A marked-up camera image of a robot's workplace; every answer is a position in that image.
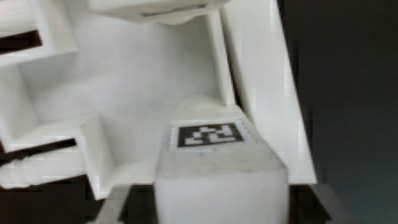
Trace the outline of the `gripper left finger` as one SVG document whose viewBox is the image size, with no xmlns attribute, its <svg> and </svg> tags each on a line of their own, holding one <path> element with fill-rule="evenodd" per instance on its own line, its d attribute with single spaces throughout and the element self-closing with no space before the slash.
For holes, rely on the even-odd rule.
<svg viewBox="0 0 398 224">
<path fill-rule="evenodd" d="M 121 215 L 130 196 L 132 185 L 119 185 L 112 188 L 98 216 L 87 224 L 125 224 Z"/>
</svg>

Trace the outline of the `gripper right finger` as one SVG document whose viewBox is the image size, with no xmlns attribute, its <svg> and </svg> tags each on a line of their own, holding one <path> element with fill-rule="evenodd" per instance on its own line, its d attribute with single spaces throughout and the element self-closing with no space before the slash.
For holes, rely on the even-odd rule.
<svg viewBox="0 0 398 224">
<path fill-rule="evenodd" d="M 325 184 L 295 186 L 295 224 L 359 224 Z"/>
</svg>

